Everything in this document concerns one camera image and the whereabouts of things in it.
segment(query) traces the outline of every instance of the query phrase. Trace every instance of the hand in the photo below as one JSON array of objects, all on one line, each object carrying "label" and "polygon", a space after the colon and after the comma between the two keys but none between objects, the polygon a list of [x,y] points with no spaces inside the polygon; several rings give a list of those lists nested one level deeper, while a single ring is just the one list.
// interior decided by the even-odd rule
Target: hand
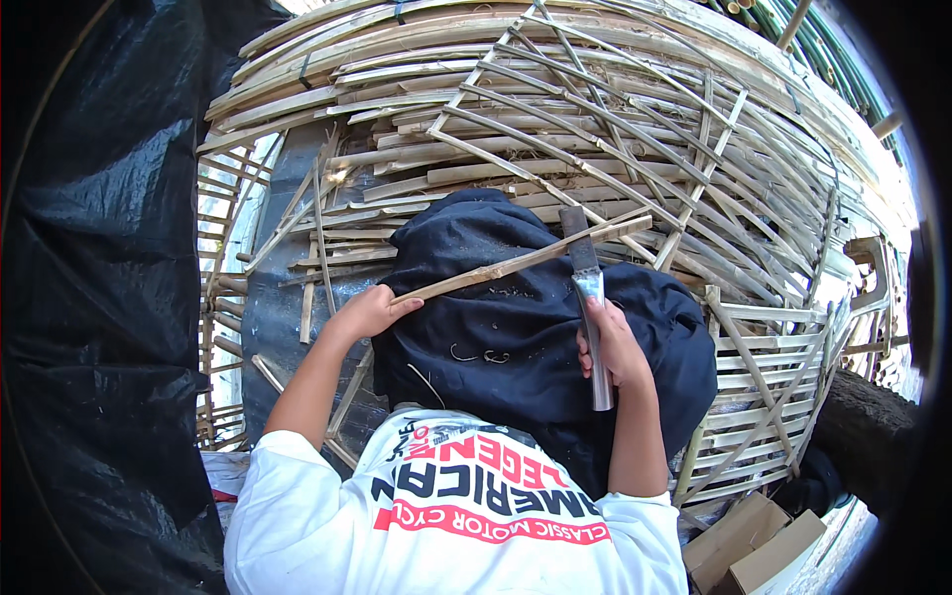
[{"label": "hand", "polygon": [[379,335],[405,315],[423,307],[420,298],[411,298],[391,306],[393,297],[393,289],[386,285],[370,286],[350,298],[327,321],[325,329],[332,328],[335,336],[349,341],[349,347],[363,337]]},{"label": "hand", "polygon": [[[611,372],[612,382],[621,387],[627,382],[638,380],[645,374],[650,376],[651,368],[645,358],[638,340],[631,332],[625,315],[611,302],[605,301],[602,306],[593,297],[585,302],[588,317],[598,325],[601,334],[602,363]],[[582,375],[591,377],[592,358],[588,354],[588,341],[582,333],[582,326],[575,335],[579,344],[579,363],[582,364]]]}]

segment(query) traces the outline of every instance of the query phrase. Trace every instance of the white t-shirt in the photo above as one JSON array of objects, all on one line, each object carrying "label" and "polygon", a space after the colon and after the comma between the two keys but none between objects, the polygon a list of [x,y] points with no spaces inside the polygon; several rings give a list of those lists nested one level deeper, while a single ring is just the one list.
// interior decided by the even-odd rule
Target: white t-shirt
[{"label": "white t-shirt", "polygon": [[521,431],[415,409],[341,481],[300,434],[266,434],[225,539],[232,595],[687,593],[678,510],[592,503]]}]

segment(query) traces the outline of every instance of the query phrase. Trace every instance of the tree trunk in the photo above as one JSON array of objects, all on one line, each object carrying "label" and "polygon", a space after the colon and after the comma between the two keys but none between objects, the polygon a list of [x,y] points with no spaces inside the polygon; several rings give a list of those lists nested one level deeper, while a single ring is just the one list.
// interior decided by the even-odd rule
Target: tree trunk
[{"label": "tree trunk", "polygon": [[902,497],[918,413],[892,390],[837,370],[810,445],[829,457],[843,487],[882,517]]}]

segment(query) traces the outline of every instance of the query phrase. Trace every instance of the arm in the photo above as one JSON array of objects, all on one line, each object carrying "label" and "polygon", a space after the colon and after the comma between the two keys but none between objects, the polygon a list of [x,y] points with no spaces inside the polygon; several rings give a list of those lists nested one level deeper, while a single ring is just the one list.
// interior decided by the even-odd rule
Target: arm
[{"label": "arm", "polygon": [[[601,306],[594,298],[585,306],[601,331],[603,361],[618,387],[608,491],[645,498],[659,496],[667,491],[667,459],[651,368],[621,310],[611,302]],[[576,340],[582,373],[588,378],[592,360],[581,330]]]},{"label": "arm", "polygon": [[371,286],[350,298],[327,321],[274,404],[265,424],[265,434],[290,430],[307,438],[315,449],[321,449],[347,352],[362,337],[380,334],[404,315],[423,306],[420,298],[396,306],[390,305],[392,299],[393,291],[386,285]]}]

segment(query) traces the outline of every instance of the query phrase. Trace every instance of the metal handle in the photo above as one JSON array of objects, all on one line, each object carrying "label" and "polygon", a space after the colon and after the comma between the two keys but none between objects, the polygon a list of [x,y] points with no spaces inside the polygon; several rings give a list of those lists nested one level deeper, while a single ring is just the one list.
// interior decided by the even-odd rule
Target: metal handle
[{"label": "metal handle", "polygon": [[594,297],[599,304],[605,304],[605,277],[600,270],[586,271],[572,275],[572,284],[582,306],[582,330],[588,341],[588,354],[592,358],[592,409],[608,411],[614,407],[611,375],[602,363],[602,346],[598,325],[589,320],[585,300]]}]

